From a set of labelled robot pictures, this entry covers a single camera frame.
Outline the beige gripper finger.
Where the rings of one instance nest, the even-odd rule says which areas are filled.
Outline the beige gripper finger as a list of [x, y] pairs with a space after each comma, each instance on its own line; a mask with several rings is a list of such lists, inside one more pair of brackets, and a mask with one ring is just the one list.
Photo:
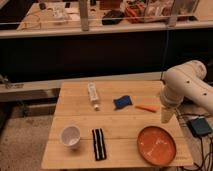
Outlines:
[[161, 122], [168, 123], [174, 114], [174, 110], [172, 108], [162, 108], [161, 112]]

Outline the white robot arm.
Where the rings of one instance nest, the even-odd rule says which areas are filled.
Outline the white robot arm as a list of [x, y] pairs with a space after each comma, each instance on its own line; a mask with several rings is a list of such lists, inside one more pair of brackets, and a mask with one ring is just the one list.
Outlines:
[[213, 115], [213, 87], [203, 81], [206, 66], [199, 60], [191, 60], [171, 67], [163, 74], [164, 87], [160, 91], [160, 101], [164, 106], [161, 122], [168, 123], [172, 110], [188, 98]]

